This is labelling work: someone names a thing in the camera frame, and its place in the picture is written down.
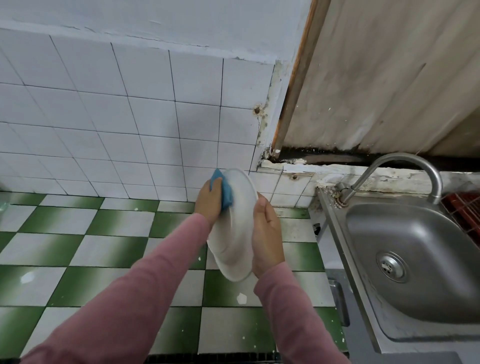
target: right hand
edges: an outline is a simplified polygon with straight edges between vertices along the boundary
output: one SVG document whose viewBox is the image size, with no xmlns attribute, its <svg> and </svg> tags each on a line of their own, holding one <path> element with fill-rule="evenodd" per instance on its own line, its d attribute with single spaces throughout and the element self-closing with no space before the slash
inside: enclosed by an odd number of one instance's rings
<svg viewBox="0 0 480 364">
<path fill-rule="evenodd" d="M 252 271 L 257 278 L 270 268 L 285 262 L 280 220 L 272 205 L 261 194 L 258 194 L 253 209 L 252 247 Z"/>
</svg>

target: pink long-sleeve shirt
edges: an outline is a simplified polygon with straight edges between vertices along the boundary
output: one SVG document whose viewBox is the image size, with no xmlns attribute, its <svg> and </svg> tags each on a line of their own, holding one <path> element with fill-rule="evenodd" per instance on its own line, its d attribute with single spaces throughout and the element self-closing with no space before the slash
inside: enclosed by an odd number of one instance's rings
<svg viewBox="0 0 480 364">
<path fill-rule="evenodd" d="M 152 253 L 27 353 L 22 363 L 143 363 L 209 232 L 205 217 L 190 216 Z M 285 262 L 265 272 L 254 292 L 285 363 L 349 363 Z"/>
</svg>

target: faucet spout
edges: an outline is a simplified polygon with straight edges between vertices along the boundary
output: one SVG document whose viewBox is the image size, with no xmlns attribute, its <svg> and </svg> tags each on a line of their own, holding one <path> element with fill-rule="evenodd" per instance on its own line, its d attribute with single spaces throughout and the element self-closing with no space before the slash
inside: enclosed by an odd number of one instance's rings
<svg viewBox="0 0 480 364">
<path fill-rule="evenodd" d="M 390 153 L 381 156 L 376 159 L 371 166 L 369 166 L 365 172 L 357 179 L 357 181 L 351 185 L 345 185 L 344 183 L 339 183 L 336 185 L 336 188 L 340 192 L 340 196 L 337 201 L 341 206 L 346 206 L 353 195 L 358 191 L 358 188 L 370 177 L 374 170 L 376 170 L 380 165 L 391 160 L 404 160 L 416 164 L 427 172 L 432 182 L 432 191 L 427 197 L 427 202 L 430 202 L 434 205 L 438 204 L 442 198 L 442 177 L 437 168 L 435 168 L 429 161 L 425 160 L 422 157 L 416 156 L 415 154 L 410 153 Z"/>
</svg>

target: sink drain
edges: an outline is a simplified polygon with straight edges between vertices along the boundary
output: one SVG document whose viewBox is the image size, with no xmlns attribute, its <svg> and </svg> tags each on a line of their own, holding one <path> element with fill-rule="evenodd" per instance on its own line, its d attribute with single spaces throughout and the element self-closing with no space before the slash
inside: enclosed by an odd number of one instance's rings
<svg viewBox="0 0 480 364">
<path fill-rule="evenodd" d="M 394 253 L 378 253 L 377 265 L 380 270 L 391 280 L 399 283 L 407 281 L 407 270 L 405 263 Z"/>
</svg>

